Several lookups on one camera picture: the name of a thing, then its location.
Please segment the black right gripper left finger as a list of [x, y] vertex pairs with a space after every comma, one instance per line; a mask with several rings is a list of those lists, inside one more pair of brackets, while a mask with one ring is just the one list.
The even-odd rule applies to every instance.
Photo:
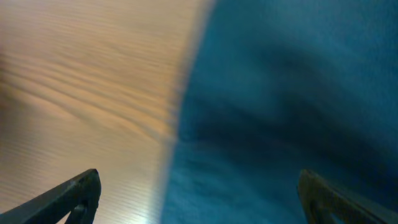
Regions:
[[96, 169], [88, 169], [22, 205], [1, 214], [1, 224], [92, 224], [101, 195]]

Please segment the dark blue denim shorts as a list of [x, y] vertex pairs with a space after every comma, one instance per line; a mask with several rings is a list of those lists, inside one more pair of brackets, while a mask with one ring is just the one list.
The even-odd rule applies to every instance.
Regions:
[[397, 210], [396, 1], [214, 3], [160, 222], [305, 223], [302, 169]]

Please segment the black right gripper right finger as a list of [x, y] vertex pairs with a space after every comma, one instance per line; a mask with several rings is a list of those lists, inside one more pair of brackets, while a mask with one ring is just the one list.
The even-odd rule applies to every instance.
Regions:
[[335, 224], [334, 217], [343, 223], [397, 223], [396, 212], [329, 183], [312, 170], [300, 171], [297, 192], [309, 224]]

